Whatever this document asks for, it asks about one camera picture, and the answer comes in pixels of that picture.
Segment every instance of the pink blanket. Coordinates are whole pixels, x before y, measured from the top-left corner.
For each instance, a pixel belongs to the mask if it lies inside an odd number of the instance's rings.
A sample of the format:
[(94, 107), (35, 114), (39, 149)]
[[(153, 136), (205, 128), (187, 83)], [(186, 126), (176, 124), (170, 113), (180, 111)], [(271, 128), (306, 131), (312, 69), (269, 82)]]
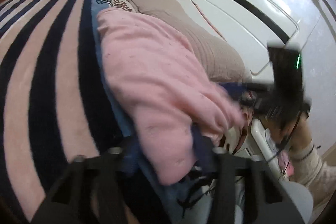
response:
[(229, 128), (243, 125), (241, 112), (209, 81), (186, 37), (165, 22), (114, 8), (97, 18), (108, 85), (159, 181), (176, 183), (195, 163), (192, 122), (218, 145)]

